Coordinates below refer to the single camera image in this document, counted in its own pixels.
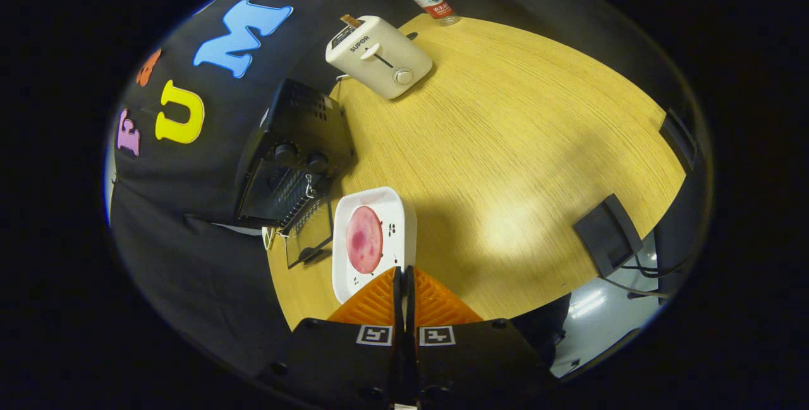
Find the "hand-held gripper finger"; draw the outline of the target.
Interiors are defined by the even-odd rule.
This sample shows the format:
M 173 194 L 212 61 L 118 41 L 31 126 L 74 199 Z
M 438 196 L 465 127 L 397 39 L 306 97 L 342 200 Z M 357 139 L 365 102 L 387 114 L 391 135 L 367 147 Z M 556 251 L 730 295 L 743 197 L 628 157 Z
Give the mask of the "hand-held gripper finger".
M 306 409 L 387 409 L 404 334 L 402 273 L 390 268 L 329 318 L 304 318 L 259 381 Z
M 480 318 L 412 266 L 405 289 L 405 395 L 417 408 L 526 409 L 557 386 L 511 320 Z

